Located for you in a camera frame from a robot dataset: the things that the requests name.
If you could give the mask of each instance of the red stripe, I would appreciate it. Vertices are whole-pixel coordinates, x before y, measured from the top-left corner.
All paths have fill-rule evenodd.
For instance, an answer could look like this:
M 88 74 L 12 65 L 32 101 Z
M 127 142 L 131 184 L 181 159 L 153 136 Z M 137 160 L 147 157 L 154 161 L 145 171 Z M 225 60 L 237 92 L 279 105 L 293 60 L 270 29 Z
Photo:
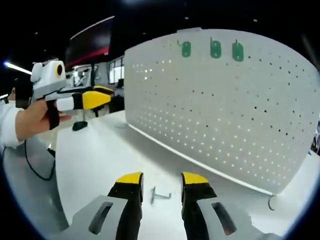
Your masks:
M 77 60 L 74 60 L 74 61 L 72 61 L 72 62 L 68 62 L 68 63 L 65 65 L 65 67 L 67 68 L 67 67 L 69 67 L 69 66 L 77 65 L 77 64 L 81 63 L 82 61 L 84 61 L 84 60 L 86 60 L 86 59 L 90 59 L 90 58 L 93 58 L 93 57 L 95 57 L 95 56 L 98 56 L 98 55 L 101 55 L 101 54 L 108 54 L 108 53 L 109 53 L 109 47 L 106 46 L 106 47 L 101 48 L 101 49 L 99 49 L 99 50 L 97 50 L 97 51 L 94 51 L 94 52 L 92 52 L 92 53 L 90 53 L 90 54 L 88 54 L 88 55 L 82 56 L 82 57 L 80 57 L 80 58 L 77 59 Z

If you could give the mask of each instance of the person's arm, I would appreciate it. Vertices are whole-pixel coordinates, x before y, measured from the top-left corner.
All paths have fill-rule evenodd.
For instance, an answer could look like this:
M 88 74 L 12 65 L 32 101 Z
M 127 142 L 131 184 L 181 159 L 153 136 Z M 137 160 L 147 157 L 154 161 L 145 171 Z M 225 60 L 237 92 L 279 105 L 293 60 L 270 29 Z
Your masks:
M 16 147 L 25 139 L 50 129 L 48 110 L 44 100 L 32 103 L 26 110 L 9 104 L 0 104 L 0 142 L 4 147 Z M 71 116 L 60 116 L 60 122 Z

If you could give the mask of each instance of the white pegboard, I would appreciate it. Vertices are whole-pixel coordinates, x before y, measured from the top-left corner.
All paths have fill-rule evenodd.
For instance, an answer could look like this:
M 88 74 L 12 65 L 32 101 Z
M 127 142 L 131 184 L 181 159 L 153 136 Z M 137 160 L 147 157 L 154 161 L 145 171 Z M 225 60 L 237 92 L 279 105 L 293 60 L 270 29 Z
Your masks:
M 133 127 L 274 194 L 298 171 L 318 122 L 320 77 L 293 49 L 253 33 L 208 29 L 144 42 L 124 61 Z

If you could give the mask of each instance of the white tabletop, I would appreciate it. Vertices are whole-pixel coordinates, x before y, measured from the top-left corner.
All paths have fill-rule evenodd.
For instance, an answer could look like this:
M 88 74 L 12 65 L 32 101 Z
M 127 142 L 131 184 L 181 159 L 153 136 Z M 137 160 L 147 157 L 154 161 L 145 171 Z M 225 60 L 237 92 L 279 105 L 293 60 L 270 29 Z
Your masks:
M 283 236 L 307 203 L 317 183 L 320 158 L 307 155 L 286 189 L 271 200 L 256 192 L 209 172 L 170 152 L 131 129 L 125 111 L 88 121 L 88 127 L 58 133 L 56 177 L 64 214 L 69 224 L 74 214 L 99 195 L 107 195 L 117 178 L 144 173 L 142 220 L 139 240 L 187 239 L 181 218 L 181 172 L 206 177 L 219 197 L 233 201 L 251 216 L 252 224 L 264 233 Z M 151 205 L 151 189 L 167 195 Z

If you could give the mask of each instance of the human hand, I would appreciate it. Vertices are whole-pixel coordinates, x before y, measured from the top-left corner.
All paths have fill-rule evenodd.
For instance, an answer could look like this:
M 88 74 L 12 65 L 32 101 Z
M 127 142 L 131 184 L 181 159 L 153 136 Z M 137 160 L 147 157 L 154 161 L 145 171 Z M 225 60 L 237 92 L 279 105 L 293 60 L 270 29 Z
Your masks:
M 49 131 L 50 122 L 46 115 L 47 103 L 41 99 L 33 102 L 26 110 L 19 111 L 15 117 L 15 133 L 19 142 L 34 135 Z M 70 120 L 70 115 L 60 115 L 60 122 Z

